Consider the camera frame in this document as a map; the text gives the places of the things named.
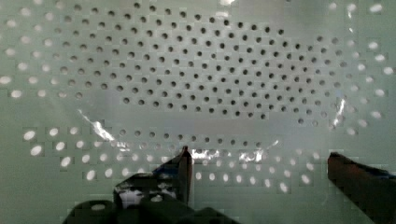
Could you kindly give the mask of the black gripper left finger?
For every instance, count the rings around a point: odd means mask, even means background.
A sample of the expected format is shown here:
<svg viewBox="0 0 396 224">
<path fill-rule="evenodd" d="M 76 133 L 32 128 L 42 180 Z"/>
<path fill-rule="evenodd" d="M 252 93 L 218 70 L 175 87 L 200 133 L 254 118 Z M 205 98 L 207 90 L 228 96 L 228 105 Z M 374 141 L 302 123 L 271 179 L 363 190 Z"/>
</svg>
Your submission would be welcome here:
<svg viewBox="0 0 396 224">
<path fill-rule="evenodd" d="M 171 160 L 149 173 L 138 173 L 121 181 L 113 189 L 117 207 L 137 206 L 149 196 L 168 195 L 188 203 L 191 190 L 192 156 L 187 146 Z"/>
</svg>

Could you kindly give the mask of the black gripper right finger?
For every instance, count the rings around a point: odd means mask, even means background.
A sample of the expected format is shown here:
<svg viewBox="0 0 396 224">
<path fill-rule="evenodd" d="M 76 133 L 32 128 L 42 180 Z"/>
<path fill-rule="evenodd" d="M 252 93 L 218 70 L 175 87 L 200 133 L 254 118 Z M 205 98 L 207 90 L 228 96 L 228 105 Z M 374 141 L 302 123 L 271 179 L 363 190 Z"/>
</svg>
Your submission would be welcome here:
<svg viewBox="0 0 396 224">
<path fill-rule="evenodd" d="M 332 152 L 327 160 L 328 178 L 374 224 L 395 224 L 395 175 Z"/>
</svg>

